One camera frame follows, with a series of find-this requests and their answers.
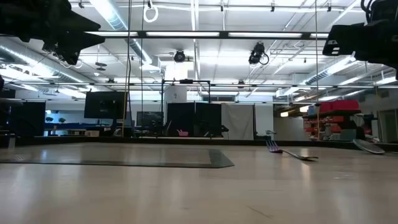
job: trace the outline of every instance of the ceiling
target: ceiling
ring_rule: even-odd
[[[116,9],[126,23],[128,22],[128,0],[113,1]],[[197,0],[198,15],[194,17],[195,30],[238,30],[238,31],[292,31],[292,32],[328,32],[333,24],[354,24],[366,22],[366,18],[359,7],[359,1],[354,0],[321,0],[317,1],[320,12],[303,12],[314,10],[314,0],[275,0],[275,1],[255,1],[255,0],[223,0],[224,12],[221,12],[220,0]],[[104,17],[98,10],[91,5],[90,1],[83,1],[84,9],[78,7],[76,0],[70,1],[73,10],[82,16],[101,25],[101,30],[112,30]],[[328,3],[331,3],[332,11],[327,12]],[[354,7],[348,12],[345,9],[349,6]],[[195,10],[191,9],[191,0],[153,0],[153,6],[157,6],[159,16],[154,22],[146,22],[143,19],[143,5],[147,1],[132,1],[131,30],[193,30],[192,15]],[[270,12],[274,4],[275,11]],[[147,13],[148,18],[154,16],[154,10]],[[23,45],[26,50],[31,50],[42,57],[46,57],[42,48],[41,40],[31,40],[24,43],[18,38],[12,39],[19,45]],[[159,57],[162,67],[173,63],[172,55],[176,50],[184,50],[190,58],[195,58],[195,45],[192,39],[141,39],[137,40],[145,52],[151,57]],[[277,84],[301,84],[309,78],[316,70],[322,71],[330,67],[341,58],[325,57],[322,49],[325,41],[307,40],[220,40],[220,39],[200,39],[197,40],[199,51],[197,62],[200,71],[198,76],[201,80],[210,80],[215,83],[237,83],[244,80],[246,83],[277,83]],[[264,43],[270,62],[266,66],[252,68],[249,66],[248,57],[250,51],[257,42]],[[135,60],[132,61],[131,82],[140,82],[141,78],[146,83],[161,82],[162,73],[148,72],[140,69],[141,63],[137,60],[137,55],[131,52]],[[81,52],[80,59],[83,65],[80,68],[74,66],[68,68],[72,74],[79,74],[90,82],[103,83],[114,78],[118,83],[124,83],[127,68],[127,42],[124,39],[106,39],[100,46],[90,47]],[[96,70],[96,62],[106,63],[106,71]],[[366,65],[363,62],[355,62],[350,68],[339,70],[332,76],[319,81],[320,85],[339,85],[345,80],[365,74],[374,69],[375,71],[388,69],[380,65]],[[195,71],[188,71],[188,78],[195,79]],[[367,76],[362,77],[356,82],[367,80]],[[107,90],[123,90],[124,87],[111,86]],[[229,89],[220,88],[219,90],[228,91]],[[278,88],[260,88],[256,91],[274,91]]]

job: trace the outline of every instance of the shelf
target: shelf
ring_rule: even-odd
[[[359,114],[359,113],[361,113],[360,110],[328,111],[328,112],[320,113],[319,118],[324,118],[327,116],[350,116],[350,115]],[[317,117],[318,117],[317,114],[303,116],[304,119],[313,119],[313,118],[317,118]]]

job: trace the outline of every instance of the computer monitor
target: computer monitor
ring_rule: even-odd
[[[123,119],[127,108],[124,92],[97,91],[86,95],[85,118]]]
[[[137,125],[142,127],[149,127],[153,125],[153,121],[162,123],[162,112],[138,111]]]

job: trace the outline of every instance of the wooden floor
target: wooden floor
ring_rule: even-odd
[[[74,146],[84,151],[104,144]],[[374,224],[398,220],[398,157],[344,149],[284,148],[320,157],[319,162],[301,162],[271,154],[264,147],[107,147],[220,149],[235,166],[0,164],[0,224]]]

